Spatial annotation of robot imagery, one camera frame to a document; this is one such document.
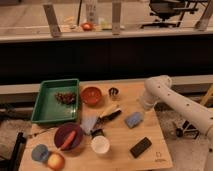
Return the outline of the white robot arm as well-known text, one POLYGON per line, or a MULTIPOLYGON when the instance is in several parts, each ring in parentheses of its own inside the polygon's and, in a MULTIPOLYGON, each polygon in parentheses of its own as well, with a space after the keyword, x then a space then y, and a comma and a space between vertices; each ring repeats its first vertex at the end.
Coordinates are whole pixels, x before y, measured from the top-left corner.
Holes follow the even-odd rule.
POLYGON ((171 86, 172 79, 167 75, 150 77, 144 82, 139 102, 144 110, 149 111, 161 100, 204 134, 209 139, 204 171, 213 171, 213 112, 173 91, 171 86))

